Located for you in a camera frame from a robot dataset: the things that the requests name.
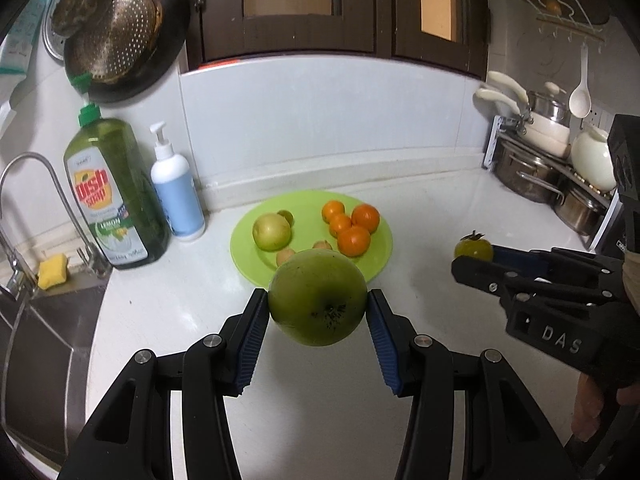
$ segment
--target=metal screw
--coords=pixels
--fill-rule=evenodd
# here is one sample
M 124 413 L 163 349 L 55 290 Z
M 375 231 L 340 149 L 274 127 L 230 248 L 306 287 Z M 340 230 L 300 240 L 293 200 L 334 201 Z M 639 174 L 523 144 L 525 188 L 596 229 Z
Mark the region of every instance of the metal screw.
M 144 363 L 149 361 L 149 359 L 151 359 L 151 352 L 149 350 L 141 350 L 140 352 L 136 353 L 134 359 L 138 364 L 143 365 Z
M 213 348 L 214 346 L 218 346 L 222 343 L 222 338 L 218 334 L 209 334 L 202 340 L 202 342 L 204 343 L 204 346 Z
M 414 337 L 414 343 L 422 348 L 429 348 L 433 344 L 433 339 L 428 335 L 420 334 Z
M 489 348 L 484 351 L 484 357 L 486 357 L 487 361 L 491 361 L 492 363 L 497 363 L 502 359 L 502 354 L 493 348 Z

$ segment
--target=cabinet door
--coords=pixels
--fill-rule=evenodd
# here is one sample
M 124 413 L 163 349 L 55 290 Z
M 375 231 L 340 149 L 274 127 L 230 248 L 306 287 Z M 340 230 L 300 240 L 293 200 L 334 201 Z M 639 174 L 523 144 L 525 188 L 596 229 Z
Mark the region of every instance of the cabinet door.
M 373 52 L 374 0 L 206 0 L 204 60 L 283 50 Z
M 484 78 L 487 0 L 395 0 L 394 55 Z

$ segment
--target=green dish soap bottle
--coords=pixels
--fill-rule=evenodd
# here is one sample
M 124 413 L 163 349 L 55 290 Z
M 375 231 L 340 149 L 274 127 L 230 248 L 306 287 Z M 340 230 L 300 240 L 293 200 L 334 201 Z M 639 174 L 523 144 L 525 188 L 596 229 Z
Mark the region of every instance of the green dish soap bottle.
M 86 104 L 78 118 L 80 130 L 64 161 L 92 235 L 116 269 L 156 261 L 166 250 L 169 229 L 131 126 L 101 118 L 94 103 Z

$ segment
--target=orange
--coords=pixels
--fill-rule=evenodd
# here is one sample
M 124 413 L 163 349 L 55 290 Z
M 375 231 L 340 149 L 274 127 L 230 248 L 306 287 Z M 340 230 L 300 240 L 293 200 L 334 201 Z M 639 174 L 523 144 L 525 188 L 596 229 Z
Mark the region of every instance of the orange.
M 351 218 L 344 213 L 338 213 L 329 222 L 329 232 L 331 236 L 337 238 L 338 235 L 351 227 Z
M 374 233 L 380 224 L 380 213 L 372 205 L 360 204 L 353 208 L 351 222 L 353 225 L 362 226 L 370 233 Z
M 344 214 L 344 204 L 339 200 L 329 200 L 322 206 L 322 220 L 329 223 L 337 214 Z
M 371 235 L 364 227 L 354 225 L 338 235 L 338 250 L 345 256 L 360 256 L 371 245 Z

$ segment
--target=wooden cabinet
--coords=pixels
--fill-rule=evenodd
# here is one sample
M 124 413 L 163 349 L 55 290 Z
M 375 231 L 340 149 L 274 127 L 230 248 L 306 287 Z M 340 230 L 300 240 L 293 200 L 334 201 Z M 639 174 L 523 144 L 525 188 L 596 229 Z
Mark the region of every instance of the wooden cabinet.
M 352 52 L 484 77 L 486 0 L 205 0 L 190 66 L 252 54 Z
M 395 56 L 484 78 L 487 0 L 395 0 L 394 9 Z

